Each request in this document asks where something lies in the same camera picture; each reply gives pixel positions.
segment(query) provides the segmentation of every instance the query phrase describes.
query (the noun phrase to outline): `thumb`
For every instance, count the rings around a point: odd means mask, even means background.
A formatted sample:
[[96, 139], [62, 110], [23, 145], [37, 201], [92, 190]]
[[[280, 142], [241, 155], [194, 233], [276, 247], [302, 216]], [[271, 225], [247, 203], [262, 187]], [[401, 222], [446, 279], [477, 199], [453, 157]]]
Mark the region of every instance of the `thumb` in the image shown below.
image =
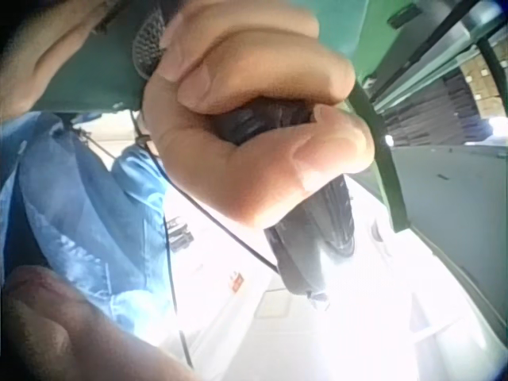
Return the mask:
[[324, 105], [314, 119], [263, 133], [231, 155], [223, 190], [230, 216], [266, 228], [337, 176], [370, 165], [374, 143], [364, 121]]

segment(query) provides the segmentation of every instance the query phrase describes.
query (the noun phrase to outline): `blue shirt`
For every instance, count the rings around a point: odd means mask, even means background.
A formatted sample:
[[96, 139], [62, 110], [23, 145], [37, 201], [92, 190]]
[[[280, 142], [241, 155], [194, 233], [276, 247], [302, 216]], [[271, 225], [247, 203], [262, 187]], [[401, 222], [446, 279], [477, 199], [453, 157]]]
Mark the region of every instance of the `blue shirt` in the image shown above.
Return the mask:
[[56, 115], [29, 113], [2, 125], [0, 160], [2, 284], [18, 264], [45, 264], [124, 330], [159, 344], [173, 316], [168, 184], [148, 154], [128, 147], [108, 171]]

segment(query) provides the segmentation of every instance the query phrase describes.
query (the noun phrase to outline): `finger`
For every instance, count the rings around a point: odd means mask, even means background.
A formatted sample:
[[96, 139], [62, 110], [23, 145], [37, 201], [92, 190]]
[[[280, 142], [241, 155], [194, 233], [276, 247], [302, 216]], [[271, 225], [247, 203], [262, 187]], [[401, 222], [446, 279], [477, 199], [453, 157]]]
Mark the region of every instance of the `finger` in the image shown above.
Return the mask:
[[171, 81], [178, 80], [214, 45], [242, 30], [276, 29], [314, 38], [319, 34], [313, 14], [279, 2], [219, 2], [193, 16], [184, 14], [176, 15], [160, 40], [161, 47], [167, 48], [161, 73]]
[[[174, 85], [161, 79], [156, 86]], [[165, 94], [169, 98], [146, 99], [145, 111], [168, 175], [193, 197], [244, 225], [275, 224], [331, 179], [361, 171], [373, 158], [364, 122], [330, 106], [315, 112], [314, 123], [263, 133], [236, 147], [214, 136], [203, 116], [175, 102], [175, 91]], [[166, 114], [149, 119], [155, 113], [147, 107], [162, 106]]]
[[24, 29], [23, 39], [33, 51], [47, 51], [60, 38], [80, 25], [87, 15], [106, 0], [66, 0], [38, 14]]
[[108, 7], [100, 5], [88, 13], [85, 20], [61, 37], [37, 61], [33, 78], [35, 92], [44, 93], [57, 71], [84, 45], [94, 27], [106, 16]]
[[315, 39], [249, 31], [212, 50], [183, 79], [178, 100], [201, 114], [221, 114], [259, 96], [336, 104], [354, 82], [351, 63]]

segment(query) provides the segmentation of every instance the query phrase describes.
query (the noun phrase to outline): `fingernail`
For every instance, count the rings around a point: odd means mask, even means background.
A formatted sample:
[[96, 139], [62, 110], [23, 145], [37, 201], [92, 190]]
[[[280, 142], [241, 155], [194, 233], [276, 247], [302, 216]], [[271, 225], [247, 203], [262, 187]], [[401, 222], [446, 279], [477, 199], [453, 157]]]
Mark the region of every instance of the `fingernail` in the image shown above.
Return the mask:
[[348, 172], [351, 162], [367, 148], [364, 133], [333, 107], [316, 106], [314, 118], [317, 123], [329, 125], [330, 134], [311, 137], [293, 155], [294, 167], [308, 192]]
[[181, 13], [177, 13], [173, 19], [167, 24], [166, 29], [164, 30], [164, 33], [159, 41], [159, 46], [161, 49], [166, 48], [170, 45], [171, 39], [175, 35], [176, 30], [180, 27], [180, 25], [183, 23], [183, 16]]
[[180, 75], [182, 63], [182, 49], [178, 43], [173, 44], [164, 54], [159, 72], [165, 79], [174, 82]]
[[178, 89], [178, 100], [185, 106], [197, 106], [206, 97], [210, 88], [210, 73], [205, 64], [186, 78]]

